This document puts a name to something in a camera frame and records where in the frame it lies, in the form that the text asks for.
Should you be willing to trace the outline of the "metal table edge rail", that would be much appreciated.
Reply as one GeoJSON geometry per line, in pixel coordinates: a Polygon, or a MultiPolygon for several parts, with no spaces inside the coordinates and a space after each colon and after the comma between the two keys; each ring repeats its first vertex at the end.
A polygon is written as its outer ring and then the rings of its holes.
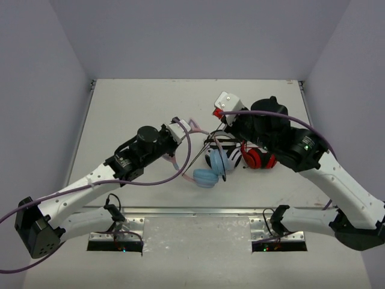
{"type": "Polygon", "coordinates": [[[262,207],[122,207],[121,212],[133,216],[256,216],[262,207]]]}

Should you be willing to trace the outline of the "metal base plate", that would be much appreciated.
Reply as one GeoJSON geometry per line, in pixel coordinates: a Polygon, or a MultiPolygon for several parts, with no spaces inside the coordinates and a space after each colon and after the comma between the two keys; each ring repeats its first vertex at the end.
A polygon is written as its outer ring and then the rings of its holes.
{"type": "Polygon", "coordinates": [[[250,225],[250,235],[252,241],[262,241],[262,242],[274,242],[281,241],[284,242],[299,242],[305,241],[304,232],[295,232],[292,234],[284,233],[283,237],[278,236],[277,233],[273,231],[269,223],[270,217],[252,216],[249,218],[250,225]]]}
{"type": "Polygon", "coordinates": [[[141,241],[143,239],[145,218],[139,216],[129,216],[126,218],[121,230],[108,233],[91,233],[88,237],[89,241],[141,241]]]}

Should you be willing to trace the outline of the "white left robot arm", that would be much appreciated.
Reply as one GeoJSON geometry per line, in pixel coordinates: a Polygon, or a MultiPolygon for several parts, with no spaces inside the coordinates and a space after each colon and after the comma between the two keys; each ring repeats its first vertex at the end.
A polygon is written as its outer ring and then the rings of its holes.
{"type": "Polygon", "coordinates": [[[115,205],[106,204],[87,213],[78,210],[126,184],[138,185],[144,169],[164,155],[175,155],[187,137],[189,124],[173,119],[160,129],[142,126],[93,171],[46,197],[22,199],[14,227],[29,255],[44,258],[65,241],[91,232],[116,232],[125,222],[115,205]]]}

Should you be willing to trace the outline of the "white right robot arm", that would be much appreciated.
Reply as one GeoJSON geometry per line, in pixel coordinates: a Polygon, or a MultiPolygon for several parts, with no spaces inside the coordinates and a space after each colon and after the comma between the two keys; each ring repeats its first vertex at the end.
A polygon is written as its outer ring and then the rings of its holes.
{"type": "Polygon", "coordinates": [[[270,218],[276,235],[297,231],[330,235],[357,251],[384,244],[384,202],[339,164],[322,135],[306,123],[302,128],[291,126],[294,118],[276,97],[247,108],[238,97],[227,96],[218,107],[227,131],[275,155],[281,165],[315,184],[337,206],[318,211],[279,205],[270,218]]]}

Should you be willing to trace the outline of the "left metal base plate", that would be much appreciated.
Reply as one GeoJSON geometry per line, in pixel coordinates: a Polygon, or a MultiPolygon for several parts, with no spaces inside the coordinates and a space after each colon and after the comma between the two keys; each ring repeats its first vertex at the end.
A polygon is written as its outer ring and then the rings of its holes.
{"type": "Polygon", "coordinates": [[[91,233],[88,237],[89,241],[141,241],[143,239],[145,218],[139,216],[129,216],[126,218],[121,230],[108,233],[91,233]]]}

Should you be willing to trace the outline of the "red and black headphones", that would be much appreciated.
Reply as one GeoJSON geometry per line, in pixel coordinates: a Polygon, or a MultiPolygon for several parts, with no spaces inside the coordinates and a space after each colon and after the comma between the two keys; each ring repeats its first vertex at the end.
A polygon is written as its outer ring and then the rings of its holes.
{"type": "Polygon", "coordinates": [[[248,148],[247,142],[241,143],[241,153],[246,165],[251,169],[272,169],[276,156],[270,152],[262,152],[258,147],[248,148]]]}

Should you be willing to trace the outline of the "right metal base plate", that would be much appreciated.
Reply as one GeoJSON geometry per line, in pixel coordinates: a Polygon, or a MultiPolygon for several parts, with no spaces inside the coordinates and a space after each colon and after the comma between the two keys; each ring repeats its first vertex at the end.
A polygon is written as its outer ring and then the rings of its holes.
{"type": "Polygon", "coordinates": [[[299,242],[305,241],[304,232],[295,232],[292,234],[284,233],[283,237],[278,236],[277,233],[273,231],[269,223],[270,217],[252,216],[249,218],[250,225],[250,235],[252,241],[262,241],[262,242],[274,242],[281,241],[284,242],[299,242]]]}

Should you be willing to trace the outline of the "white and black headphones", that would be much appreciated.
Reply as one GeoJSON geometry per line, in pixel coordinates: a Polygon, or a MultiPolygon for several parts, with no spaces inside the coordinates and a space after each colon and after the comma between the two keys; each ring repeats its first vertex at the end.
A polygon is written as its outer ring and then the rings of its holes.
{"type": "Polygon", "coordinates": [[[241,161],[241,142],[236,139],[233,135],[223,131],[216,130],[211,133],[210,137],[207,137],[203,144],[206,146],[205,150],[205,161],[206,164],[211,167],[210,153],[214,149],[218,149],[218,146],[214,139],[217,139],[223,148],[224,153],[227,156],[228,166],[227,170],[234,170],[237,168],[241,161]]]}

